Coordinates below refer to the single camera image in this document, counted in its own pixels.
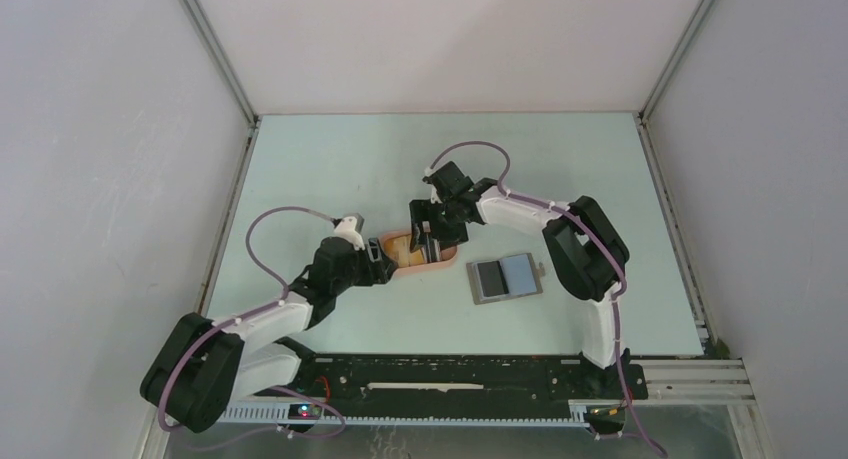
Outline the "pink oval tray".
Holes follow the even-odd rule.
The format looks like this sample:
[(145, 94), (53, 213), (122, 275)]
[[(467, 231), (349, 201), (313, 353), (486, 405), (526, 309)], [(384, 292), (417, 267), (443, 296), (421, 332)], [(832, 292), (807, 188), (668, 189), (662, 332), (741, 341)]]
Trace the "pink oval tray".
[[(397, 235), (406, 235), (406, 234), (410, 235), (410, 233), (411, 233), (410, 230), (406, 230), (406, 231), (396, 230), (396, 231), (387, 232), (387, 233), (384, 233), (383, 235), (381, 235), (379, 237), (379, 241), (381, 242), (381, 244), (383, 246), (384, 241), (389, 239), (390, 237), (397, 236)], [(409, 275), (419, 274), (419, 273), (434, 272), (434, 271), (441, 270), (441, 269), (447, 269), (448, 267), (452, 266), (456, 262), (456, 258), (457, 258), (457, 255), (456, 255), (455, 259), (450, 261), (450, 262), (433, 263), (433, 264), (419, 264), (417, 266), (409, 267), (409, 268), (399, 268), (398, 267), (398, 269), (397, 269), (397, 271), (395, 272), (394, 275), (396, 277), (402, 277), (402, 276), (409, 276)]]

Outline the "grey card holder wallet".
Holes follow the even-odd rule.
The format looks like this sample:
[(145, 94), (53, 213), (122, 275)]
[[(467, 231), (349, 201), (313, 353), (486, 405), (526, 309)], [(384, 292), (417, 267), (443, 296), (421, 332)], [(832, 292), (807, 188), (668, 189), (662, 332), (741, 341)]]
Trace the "grey card holder wallet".
[(488, 305), (541, 295), (544, 268), (531, 253), (520, 253), (499, 259), (479, 260), (466, 264), (472, 302)]

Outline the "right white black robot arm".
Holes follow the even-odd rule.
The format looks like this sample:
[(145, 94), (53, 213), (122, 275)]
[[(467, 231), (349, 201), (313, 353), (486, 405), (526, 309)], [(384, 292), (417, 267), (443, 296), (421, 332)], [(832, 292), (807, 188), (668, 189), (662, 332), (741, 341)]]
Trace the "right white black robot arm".
[(622, 344), (619, 300), (627, 290), (625, 266), (630, 252), (607, 215), (589, 196), (571, 203), (515, 192), (501, 179), (473, 181), (454, 162), (426, 171), (427, 199), (409, 204), (411, 250), (429, 233), (445, 246), (467, 242), (470, 224), (504, 226), (544, 240), (562, 287), (579, 301), (581, 371), (585, 390), (606, 397), (622, 382), (616, 365)]

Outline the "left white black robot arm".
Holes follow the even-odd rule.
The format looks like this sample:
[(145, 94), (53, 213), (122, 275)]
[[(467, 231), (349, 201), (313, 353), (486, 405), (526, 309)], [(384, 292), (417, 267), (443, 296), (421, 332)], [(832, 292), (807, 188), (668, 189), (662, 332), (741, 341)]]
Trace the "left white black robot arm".
[(398, 268), (375, 238), (361, 249), (325, 238), (280, 298), (217, 320), (182, 316), (143, 377), (140, 395), (156, 407), (161, 429), (194, 433), (209, 429), (231, 401), (256, 392), (282, 386), (304, 395), (315, 385), (316, 369), (282, 339), (327, 318), (348, 289), (384, 285)]

